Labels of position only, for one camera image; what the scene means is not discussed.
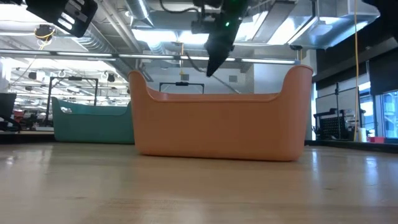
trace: ductwork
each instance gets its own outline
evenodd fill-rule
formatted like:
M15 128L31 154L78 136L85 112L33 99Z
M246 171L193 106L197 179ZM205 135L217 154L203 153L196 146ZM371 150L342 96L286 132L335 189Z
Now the ductwork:
M130 15L133 16L134 19L144 22L148 26L153 27L149 17L149 6L145 0L125 0L127 8L129 9Z
M89 52L116 53L116 50L112 47L112 45L108 43L105 37L103 37L98 29L92 24L88 27L86 34L82 38L73 40L87 49ZM119 58L115 61L106 63L113 66L126 79L127 74L132 70L130 66L128 66Z

